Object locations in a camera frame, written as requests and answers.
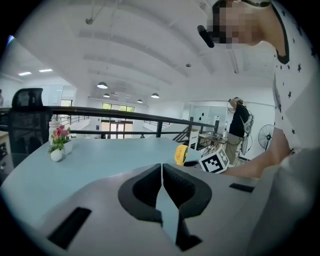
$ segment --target star print shirt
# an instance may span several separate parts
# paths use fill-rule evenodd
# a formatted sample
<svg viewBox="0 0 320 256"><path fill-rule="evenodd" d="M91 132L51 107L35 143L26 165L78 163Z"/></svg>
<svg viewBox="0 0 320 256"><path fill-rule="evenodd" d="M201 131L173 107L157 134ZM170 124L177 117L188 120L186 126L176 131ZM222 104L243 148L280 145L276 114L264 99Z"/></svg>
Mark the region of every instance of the star print shirt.
<svg viewBox="0 0 320 256"><path fill-rule="evenodd" d="M293 16L278 2L272 4L284 30L286 51L284 57L275 55L274 126L297 153L320 146L320 62Z"/></svg>

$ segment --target white ceiling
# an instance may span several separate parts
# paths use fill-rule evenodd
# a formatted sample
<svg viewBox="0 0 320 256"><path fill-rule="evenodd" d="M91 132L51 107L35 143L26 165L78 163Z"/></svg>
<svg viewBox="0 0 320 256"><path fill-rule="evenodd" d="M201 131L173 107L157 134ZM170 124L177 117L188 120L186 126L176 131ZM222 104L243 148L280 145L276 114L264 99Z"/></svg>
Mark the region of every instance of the white ceiling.
<svg viewBox="0 0 320 256"><path fill-rule="evenodd" d="M39 72L39 70L50 69L50 66L43 64L34 55L28 52L20 43L13 39L6 47L1 62L0 72L22 83L34 79L46 79L48 77L57 77L54 71ZM32 74L20 76L18 74L31 72Z"/></svg>
<svg viewBox="0 0 320 256"><path fill-rule="evenodd" d="M86 88L90 96L118 92L121 99L130 95L132 101L142 98L147 104L152 93L165 97L177 84L187 84L200 74L212 78L234 74L227 51L209 49L197 32L198 25L206 25L206 13L214 2L54 0L25 23L18 39L70 84ZM93 17L100 12L88 25L92 10ZM270 51L267 44L235 51L239 74L273 79L275 59ZM12 76L19 70L43 68L23 50L15 55L12 68L7 68ZM100 81L108 84L107 90L97 88Z"/></svg>

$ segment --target white desk surface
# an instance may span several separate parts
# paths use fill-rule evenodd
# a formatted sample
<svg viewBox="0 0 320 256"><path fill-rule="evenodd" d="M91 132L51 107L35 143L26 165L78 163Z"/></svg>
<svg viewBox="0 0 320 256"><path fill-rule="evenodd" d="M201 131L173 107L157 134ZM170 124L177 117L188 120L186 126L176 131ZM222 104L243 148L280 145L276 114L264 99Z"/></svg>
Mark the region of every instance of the white desk surface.
<svg viewBox="0 0 320 256"><path fill-rule="evenodd" d="M72 140L73 151L60 162L50 159L47 142L20 163L1 186L11 212L34 228L42 224L42 218L51 208L92 181L142 166L174 164L179 145L164 137ZM187 161L196 161L201 155L189 149ZM178 209L163 186L156 208L161 211L170 208L162 212L163 229L169 228L168 235L175 238Z"/></svg>

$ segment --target black office chair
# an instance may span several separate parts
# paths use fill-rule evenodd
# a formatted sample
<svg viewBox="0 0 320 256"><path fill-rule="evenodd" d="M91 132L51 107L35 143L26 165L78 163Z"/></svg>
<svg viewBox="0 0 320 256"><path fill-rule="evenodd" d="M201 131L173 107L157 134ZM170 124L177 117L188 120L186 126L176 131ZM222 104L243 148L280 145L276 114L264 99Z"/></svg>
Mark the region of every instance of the black office chair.
<svg viewBox="0 0 320 256"><path fill-rule="evenodd" d="M8 132L11 152L31 154L49 140L49 122L53 115L43 106L42 88L18 90L8 112Z"/></svg>

